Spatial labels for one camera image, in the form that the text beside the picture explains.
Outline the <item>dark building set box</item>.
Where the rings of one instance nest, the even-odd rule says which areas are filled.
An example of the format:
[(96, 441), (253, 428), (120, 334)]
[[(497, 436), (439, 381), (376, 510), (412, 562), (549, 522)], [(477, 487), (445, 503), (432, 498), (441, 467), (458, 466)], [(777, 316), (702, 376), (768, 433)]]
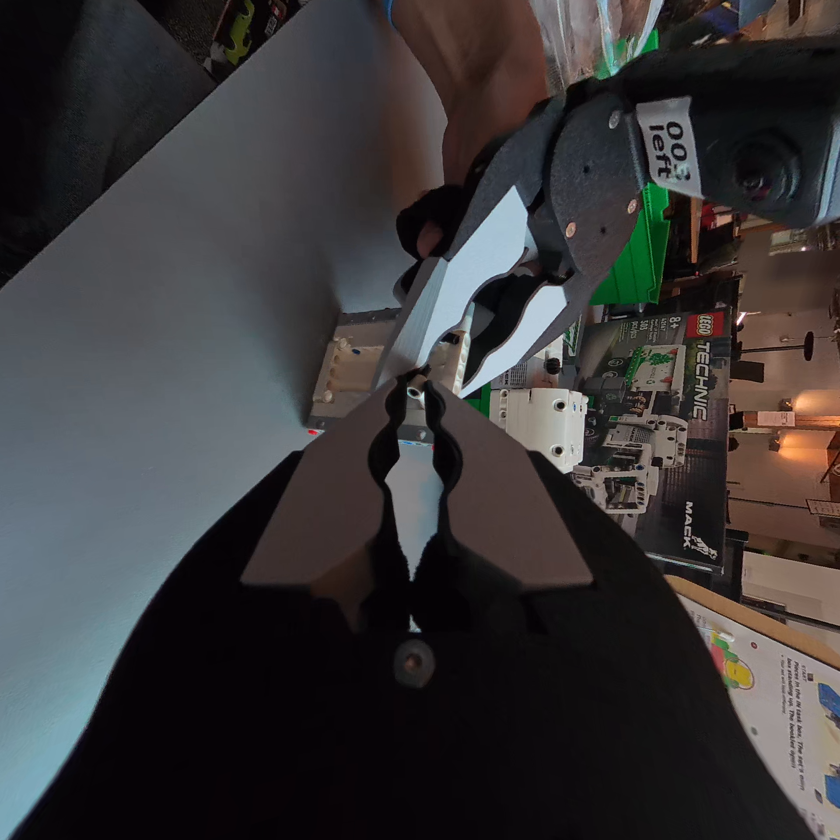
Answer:
[(642, 314), (585, 327), (589, 402), (571, 477), (646, 553), (725, 564), (732, 309)]

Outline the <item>green plastic bin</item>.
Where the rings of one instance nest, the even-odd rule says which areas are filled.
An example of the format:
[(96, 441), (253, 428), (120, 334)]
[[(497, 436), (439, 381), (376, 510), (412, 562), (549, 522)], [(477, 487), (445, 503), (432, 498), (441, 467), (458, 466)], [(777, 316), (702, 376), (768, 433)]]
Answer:
[(646, 185), (635, 229), (590, 304), (631, 305), (657, 303), (663, 282), (670, 233), (669, 193), (656, 184)]

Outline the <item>clear plastic bag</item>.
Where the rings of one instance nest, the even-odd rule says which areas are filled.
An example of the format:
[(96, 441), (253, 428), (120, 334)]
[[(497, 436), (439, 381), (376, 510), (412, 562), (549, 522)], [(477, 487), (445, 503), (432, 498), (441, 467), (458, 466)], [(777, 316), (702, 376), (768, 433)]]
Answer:
[(588, 77), (615, 75), (658, 47), (663, 1), (531, 1), (552, 93)]

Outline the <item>white brick panel assembly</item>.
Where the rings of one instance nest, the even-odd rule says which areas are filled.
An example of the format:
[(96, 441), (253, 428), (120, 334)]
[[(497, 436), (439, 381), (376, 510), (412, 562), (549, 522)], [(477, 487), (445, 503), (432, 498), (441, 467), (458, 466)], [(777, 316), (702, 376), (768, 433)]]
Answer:
[[(460, 395), (465, 379), (475, 307), (468, 305), (459, 324), (436, 342), (427, 360), (426, 378), (455, 396)], [(383, 399), (375, 401), (372, 409), (364, 409), (359, 422), (345, 424), (343, 420), (375, 390), (377, 367), (400, 312), (383, 309), (339, 316), (314, 386), (308, 418), (311, 437), (327, 438), (324, 444), (311, 443), (316, 459), (336, 464), (362, 462), (362, 444), (370, 443), (379, 429), (367, 422), (388, 423)]]

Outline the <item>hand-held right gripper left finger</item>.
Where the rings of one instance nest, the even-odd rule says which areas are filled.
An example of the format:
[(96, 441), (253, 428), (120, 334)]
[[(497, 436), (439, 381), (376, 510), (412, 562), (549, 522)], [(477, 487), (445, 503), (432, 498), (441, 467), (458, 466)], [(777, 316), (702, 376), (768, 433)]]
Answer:
[(406, 386), (386, 381), (302, 451), (242, 585), (334, 602), (355, 632), (407, 626), (407, 561), (386, 482)]

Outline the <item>person's grey trousers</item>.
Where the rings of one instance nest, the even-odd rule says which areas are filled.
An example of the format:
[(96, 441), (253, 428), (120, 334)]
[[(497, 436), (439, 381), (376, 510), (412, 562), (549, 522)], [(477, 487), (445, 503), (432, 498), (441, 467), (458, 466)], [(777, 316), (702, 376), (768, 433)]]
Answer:
[(1, 283), (214, 83), (143, 2), (1, 2)]

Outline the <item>person's left hand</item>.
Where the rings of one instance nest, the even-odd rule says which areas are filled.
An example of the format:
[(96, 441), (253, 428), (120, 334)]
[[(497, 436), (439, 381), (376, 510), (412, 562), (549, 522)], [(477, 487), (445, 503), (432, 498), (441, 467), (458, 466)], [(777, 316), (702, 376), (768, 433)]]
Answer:
[(400, 1), (405, 41), (442, 103), (444, 185), (397, 218), (409, 253), (425, 259), (454, 228), (476, 157), (519, 128), (549, 96), (543, 42), (528, 1)]

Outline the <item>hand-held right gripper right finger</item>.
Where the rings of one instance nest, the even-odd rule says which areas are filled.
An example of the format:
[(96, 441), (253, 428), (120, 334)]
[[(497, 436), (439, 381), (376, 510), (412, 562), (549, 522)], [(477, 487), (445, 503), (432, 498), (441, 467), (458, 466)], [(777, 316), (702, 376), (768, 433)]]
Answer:
[(444, 387), (426, 381), (423, 393), (443, 483), (438, 531), (448, 546), (520, 592), (591, 585), (592, 572), (529, 451)]

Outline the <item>wooden instruction board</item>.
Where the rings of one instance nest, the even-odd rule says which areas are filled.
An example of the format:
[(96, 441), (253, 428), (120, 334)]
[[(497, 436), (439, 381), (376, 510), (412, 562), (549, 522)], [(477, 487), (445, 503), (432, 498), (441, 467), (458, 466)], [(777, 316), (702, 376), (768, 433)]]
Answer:
[(777, 784), (814, 838), (839, 838), (838, 652), (698, 584), (665, 578)]

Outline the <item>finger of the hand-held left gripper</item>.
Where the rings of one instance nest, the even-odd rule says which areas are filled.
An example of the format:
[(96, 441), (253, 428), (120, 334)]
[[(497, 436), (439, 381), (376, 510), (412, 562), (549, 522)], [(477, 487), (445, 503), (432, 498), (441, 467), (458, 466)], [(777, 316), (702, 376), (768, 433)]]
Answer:
[(423, 260), (381, 353), (375, 384), (423, 368), (480, 289), (519, 263), (527, 239), (528, 210), (513, 185), (454, 255)]
[(532, 355), (532, 347), (568, 305), (564, 285), (548, 279), (488, 280), (471, 300), (489, 315), (479, 317), (479, 330), (471, 338), (461, 398)]

